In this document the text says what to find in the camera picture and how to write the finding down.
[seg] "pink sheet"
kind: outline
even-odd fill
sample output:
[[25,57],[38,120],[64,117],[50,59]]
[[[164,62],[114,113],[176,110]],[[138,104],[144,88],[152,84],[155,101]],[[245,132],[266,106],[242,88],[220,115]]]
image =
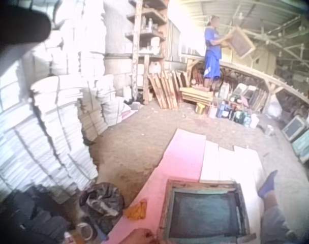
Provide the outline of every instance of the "pink sheet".
[[199,181],[203,163],[206,136],[178,129],[171,140],[159,166],[153,171],[131,205],[147,199],[144,220],[130,221],[122,217],[109,233],[105,244],[118,244],[132,230],[148,228],[157,233],[164,204],[168,179]]

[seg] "man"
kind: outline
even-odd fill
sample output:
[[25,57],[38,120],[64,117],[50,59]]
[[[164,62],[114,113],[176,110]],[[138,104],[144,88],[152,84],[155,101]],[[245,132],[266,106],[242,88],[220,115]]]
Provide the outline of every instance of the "man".
[[220,26],[220,19],[217,16],[212,16],[208,22],[208,28],[205,30],[205,70],[204,70],[204,87],[215,90],[215,80],[220,78],[220,63],[222,57],[221,47],[228,47],[225,42],[231,38],[230,35],[220,39],[217,29]]
[[[278,207],[275,192],[274,178],[277,170],[267,177],[265,183],[258,191],[258,195],[264,201],[264,216],[262,220],[261,243],[262,244],[291,244],[289,239],[296,239],[294,233],[289,230],[286,220]],[[147,229],[136,229],[131,232],[120,244],[171,244],[169,241],[159,242],[155,235]]]

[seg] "blue shirt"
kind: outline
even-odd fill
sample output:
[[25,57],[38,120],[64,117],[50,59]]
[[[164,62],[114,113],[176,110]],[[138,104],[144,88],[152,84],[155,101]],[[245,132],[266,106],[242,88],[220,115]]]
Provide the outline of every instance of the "blue shirt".
[[211,41],[219,39],[219,32],[215,29],[212,28],[207,28],[205,30],[205,42],[207,43],[206,47],[206,56],[215,56],[216,59],[221,59],[222,54],[221,54],[221,47],[220,45],[215,45],[213,46],[211,44]]

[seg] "dirt floor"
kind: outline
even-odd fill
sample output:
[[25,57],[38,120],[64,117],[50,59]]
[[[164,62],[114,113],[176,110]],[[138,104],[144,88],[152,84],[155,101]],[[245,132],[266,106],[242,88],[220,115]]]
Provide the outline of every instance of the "dirt floor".
[[280,208],[290,228],[299,238],[309,233],[309,182],[306,169],[294,155],[290,143],[271,119],[260,116],[263,126],[275,127],[266,137],[259,128],[248,129],[227,119],[197,115],[191,104],[179,111],[161,110],[156,102],[144,106],[121,124],[108,129],[91,149],[99,167],[98,182],[116,184],[126,205],[136,197],[172,139],[177,128],[207,136],[226,149],[233,145],[258,152],[265,174],[279,170],[275,190]]

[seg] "blue sock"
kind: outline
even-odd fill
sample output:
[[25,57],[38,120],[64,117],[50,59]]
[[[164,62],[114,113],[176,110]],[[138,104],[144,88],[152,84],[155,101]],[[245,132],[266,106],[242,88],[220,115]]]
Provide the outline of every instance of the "blue sock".
[[277,174],[277,170],[275,170],[275,171],[273,171],[272,173],[269,174],[269,176],[267,177],[267,179],[264,182],[263,186],[261,187],[261,189],[257,193],[260,198],[264,198],[265,195],[269,191],[273,191],[274,190],[274,178],[275,178],[276,174]]

